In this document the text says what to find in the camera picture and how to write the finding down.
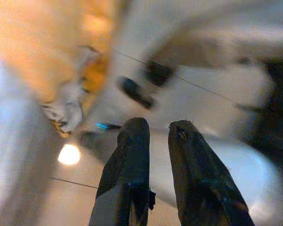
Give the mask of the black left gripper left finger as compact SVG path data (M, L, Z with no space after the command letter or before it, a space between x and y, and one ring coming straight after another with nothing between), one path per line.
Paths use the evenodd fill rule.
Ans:
M145 226L150 205L150 130L144 118L129 119L105 164L89 225Z

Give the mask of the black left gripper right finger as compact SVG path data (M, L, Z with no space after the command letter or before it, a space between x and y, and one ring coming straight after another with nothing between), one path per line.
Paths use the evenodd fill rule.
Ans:
M227 167L192 122L170 124L168 149L181 225L254 225Z

